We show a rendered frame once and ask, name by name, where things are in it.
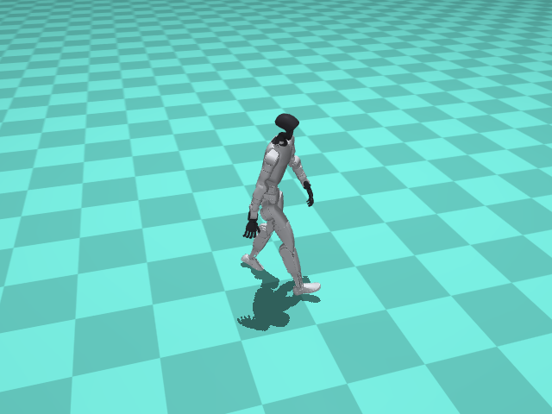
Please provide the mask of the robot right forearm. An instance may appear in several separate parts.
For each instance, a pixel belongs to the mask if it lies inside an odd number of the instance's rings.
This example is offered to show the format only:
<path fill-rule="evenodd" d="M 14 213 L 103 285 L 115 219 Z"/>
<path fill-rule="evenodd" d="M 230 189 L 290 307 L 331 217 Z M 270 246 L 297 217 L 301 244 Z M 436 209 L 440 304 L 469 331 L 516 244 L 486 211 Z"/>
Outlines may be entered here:
<path fill-rule="evenodd" d="M 260 209 L 260 203 L 264 198 L 264 193 L 266 192 L 266 187 L 263 184 L 260 184 L 256 187 L 253 193 L 253 198 L 251 204 L 249 205 L 250 219 L 256 219 L 258 216 L 258 211 Z"/>

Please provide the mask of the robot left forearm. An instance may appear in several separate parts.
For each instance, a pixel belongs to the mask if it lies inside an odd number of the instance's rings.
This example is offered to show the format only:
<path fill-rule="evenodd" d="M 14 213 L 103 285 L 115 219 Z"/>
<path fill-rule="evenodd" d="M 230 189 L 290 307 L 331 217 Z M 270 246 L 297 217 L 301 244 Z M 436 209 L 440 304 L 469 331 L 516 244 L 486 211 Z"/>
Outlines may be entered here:
<path fill-rule="evenodd" d="M 303 167 L 301 165 L 301 161 L 298 164 L 298 166 L 296 168 L 293 168 L 292 170 L 296 173 L 296 176 L 297 176 L 297 178 L 300 181 L 302 186 L 304 186 L 305 181 L 308 181 L 309 184 L 310 184 L 310 181 L 306 178 L 306 174 L 305 174 L 305 172 L 303 170 Z"/>

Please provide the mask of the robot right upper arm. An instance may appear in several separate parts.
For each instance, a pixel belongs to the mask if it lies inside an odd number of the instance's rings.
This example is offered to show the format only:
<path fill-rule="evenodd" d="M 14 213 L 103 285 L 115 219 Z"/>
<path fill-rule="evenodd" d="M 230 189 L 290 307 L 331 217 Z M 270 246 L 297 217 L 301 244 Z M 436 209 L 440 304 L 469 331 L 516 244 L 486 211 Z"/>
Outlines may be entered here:
<path fill-rule="evenodd" d="M 266 192 L 269 190 L 269 185 L 266 182 L 273 172 L 273 169 L 277 166 L 279 162 L 279 152 L 271 149 L 264 158 L 263 167 L 260 171 L 260 176 L 257 180 L 256 187 L 260 184 L 263 184 L 266 187 Z M 265 192 L 265 193 L 266 193 Z"/>

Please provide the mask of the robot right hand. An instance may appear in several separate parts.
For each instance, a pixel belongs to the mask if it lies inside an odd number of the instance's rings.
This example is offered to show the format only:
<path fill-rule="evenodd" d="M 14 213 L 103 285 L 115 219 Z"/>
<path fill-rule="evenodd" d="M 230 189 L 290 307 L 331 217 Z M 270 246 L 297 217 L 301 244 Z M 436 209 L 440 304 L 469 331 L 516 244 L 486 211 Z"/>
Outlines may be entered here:
<path fill-rule="evenodd" d="M 255 238 L 256 237 L 256 231 L 258 230 L 258 233 L 260 233 L 260 228 L 258 227 L 258 223 L 257 223 L 257 220 L 258 220 L 258 216 L 256 219 L 250 219 L 250 211 L 248 213 L 248 224 L 246 226 L 246 231 L 245 231 L 245 234 L 243 235 L 243 237 L 245 237 L 248 233 L 248 235 L 246 236 L 247 238 Z M 251 232 L 251 235 L 250 235 L 250 232 Z M 254 236 L 253 236 L 254 234 Z"/>

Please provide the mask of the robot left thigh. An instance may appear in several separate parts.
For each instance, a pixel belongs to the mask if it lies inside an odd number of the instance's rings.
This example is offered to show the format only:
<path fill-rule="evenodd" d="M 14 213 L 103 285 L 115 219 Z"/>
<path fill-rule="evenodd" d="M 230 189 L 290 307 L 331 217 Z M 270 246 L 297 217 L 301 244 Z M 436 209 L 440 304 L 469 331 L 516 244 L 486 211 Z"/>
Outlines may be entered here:
<path fill-rule="evenodd" d="M 282 191 L 279 191 L 279 201 L 278 201 L 277 205 L 283 211 L 284 199 L 283 199 L 283 192 Z M 268 220 L 267 223 L 262 223 L 262 224 L 259 225 L 260 233 L 258 233 L 258 230 L 257 230 L 257 233 L 260 237 L 265 238 L 265 237 L 269 236 L 270 234 L 272 234 L 272 232 L 274 231 L 272 221 L 273 221 L 273 219 Z"/>

